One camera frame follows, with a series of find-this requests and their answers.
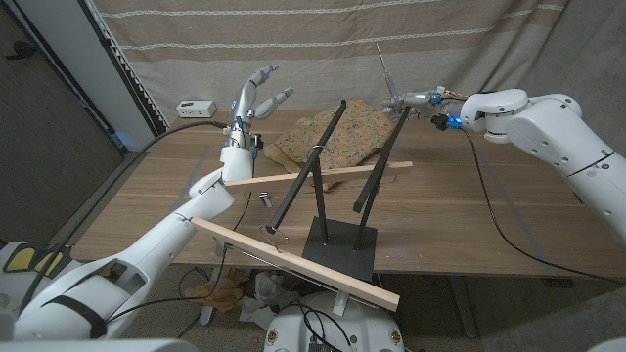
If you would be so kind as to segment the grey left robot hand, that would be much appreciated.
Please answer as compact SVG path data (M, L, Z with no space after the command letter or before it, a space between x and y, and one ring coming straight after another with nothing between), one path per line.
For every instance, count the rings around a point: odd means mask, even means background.
M289 87L276 96L264 101L256 108L252 105L256 100L256 89L262 85L270 74L279 68L278 65L263 66L255 71L242 85L233 99L229 109L229 127L225 129L227 147L248 148L250 145L249 129L252 121L269 117L293 93Z

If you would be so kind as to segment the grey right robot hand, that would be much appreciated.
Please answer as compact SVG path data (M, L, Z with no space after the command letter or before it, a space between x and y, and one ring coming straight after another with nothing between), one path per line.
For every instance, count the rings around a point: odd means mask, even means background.
M410 115L415 118L431 118L440 114L459 115L463 103L469 96L461 95L442 86L434 90L417 92L412 91L389 98L381 103L382 111L389 114L400 114L407 107Z

